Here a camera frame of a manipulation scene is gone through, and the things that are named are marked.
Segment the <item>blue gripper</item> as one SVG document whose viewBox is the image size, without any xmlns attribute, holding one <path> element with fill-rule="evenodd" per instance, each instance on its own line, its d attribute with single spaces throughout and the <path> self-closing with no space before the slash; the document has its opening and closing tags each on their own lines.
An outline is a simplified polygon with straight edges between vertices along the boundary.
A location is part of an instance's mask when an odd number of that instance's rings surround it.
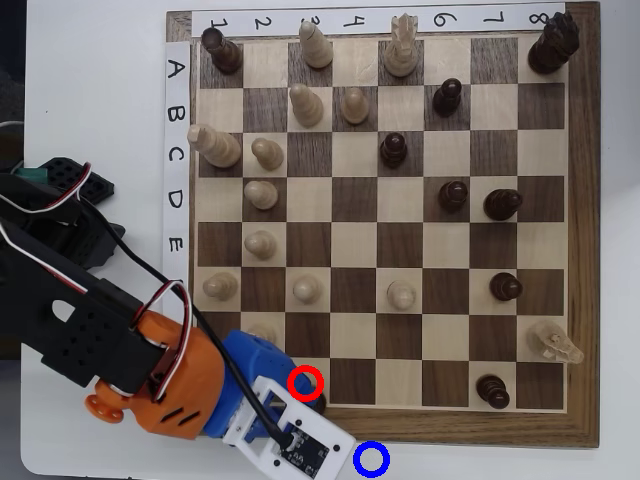
<svg viewBox="0 0 640 480">
<path fill-rule="evenodd" d="M 231 330 L 222 343 L 250 385 L 258 376 L 263 376 L 287 390 L 289 374 L 300 365 L 311 365 L 310 358 L 290 358 L 273 343 L 241 330 Z M 203 428 L 203 432 L 212 438 L 225 435 L 232 416 L 244 398 L 228 366 L 225 366 L 224 374 L 218 403 Z M 300 394 L 310 394 L 316 386 L 315 378 L 299 373 L 294 386 Z"/>
</svg>

